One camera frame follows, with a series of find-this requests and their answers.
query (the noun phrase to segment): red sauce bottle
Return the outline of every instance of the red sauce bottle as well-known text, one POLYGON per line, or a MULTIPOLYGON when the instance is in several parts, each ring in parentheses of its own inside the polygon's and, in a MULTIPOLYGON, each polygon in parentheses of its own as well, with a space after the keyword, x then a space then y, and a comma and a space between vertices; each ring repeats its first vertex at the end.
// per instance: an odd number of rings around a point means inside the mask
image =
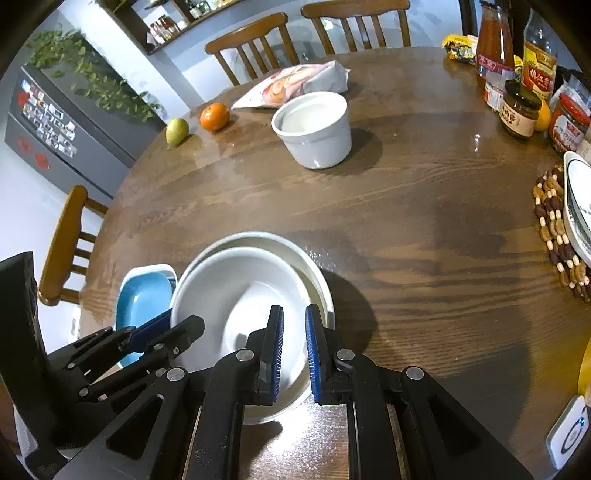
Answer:
POLYGON ((488 71, 504 74, 507 79, 512 79, 515 63, 507 13, 492 3, 482 1, 480 4, 482 23, 476 48, 476 81, 480 88, 484 88, 488 71))

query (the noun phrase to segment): brown jar lid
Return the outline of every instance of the brown jar lid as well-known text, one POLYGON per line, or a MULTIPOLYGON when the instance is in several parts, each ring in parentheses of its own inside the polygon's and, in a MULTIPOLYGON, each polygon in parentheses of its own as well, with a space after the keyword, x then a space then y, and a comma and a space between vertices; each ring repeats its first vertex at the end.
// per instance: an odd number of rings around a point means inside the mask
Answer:
POLYGON ((505 82, 505 91, 512 97, 515 97, 526 108, 540 110, 542 100, 534 92, 525 88, 519 80, 507 80, 505 82))

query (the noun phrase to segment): wood grain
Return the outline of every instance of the wood grain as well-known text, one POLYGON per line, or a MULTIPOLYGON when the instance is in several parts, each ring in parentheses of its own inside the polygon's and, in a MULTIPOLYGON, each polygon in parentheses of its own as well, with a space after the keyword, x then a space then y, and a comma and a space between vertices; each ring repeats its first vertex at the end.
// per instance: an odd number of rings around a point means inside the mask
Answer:
MULTIPOLYGON (((590 310, 558 284, 531 211, 532 180, 559 157, 542 135, 510 137, 473 69, 440 48, 333 58, 351 69, 349 157, 300 167, 263 109, 236 111, 218 134, 195 126, 173 150, 162 133, 106 215, 82 333, 112 324, 131 268, 168 263, 180 276, 223 236, 277 233, 323 270, 348 347, 388 368, 422 366, 535 478, 551 477, 544 439, 576 394, 591 336, 590 310)), ((246 427, 242 477, 348 478, 344 408, 308 399, 246 427)))

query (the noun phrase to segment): gray refrigerator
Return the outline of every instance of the gray refrigerator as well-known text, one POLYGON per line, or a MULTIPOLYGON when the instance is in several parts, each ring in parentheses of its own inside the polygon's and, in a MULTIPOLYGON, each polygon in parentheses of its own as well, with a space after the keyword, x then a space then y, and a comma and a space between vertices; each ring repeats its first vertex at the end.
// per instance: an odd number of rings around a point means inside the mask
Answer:
POLYGON ((165 124, 107 112, 95 100, 70 90, 73 73, 21 67, 5 142, 24 161, 64 192, 83 185, 109 205, 119 185, 165 124))

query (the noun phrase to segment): lemon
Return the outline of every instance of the lemon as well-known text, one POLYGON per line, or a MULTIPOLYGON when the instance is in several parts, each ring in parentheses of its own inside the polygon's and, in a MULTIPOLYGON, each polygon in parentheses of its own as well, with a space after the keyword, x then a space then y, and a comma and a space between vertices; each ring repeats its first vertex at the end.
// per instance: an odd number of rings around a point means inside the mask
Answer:
POLYGON ((175 118, 166 127, 166 143, 168 147, 176 147, 189 134, 189 124, 182 118, 175 118))
POLYGON ((550 107, 545 101, 542 100, 542 108, 540 108, 540 116, 538 117, 538 121, 535 123, 535 131, 543 132, 544 130, 547 130, 548 126, 550 125, 551 118, 552 114, 550 113, 550 107))

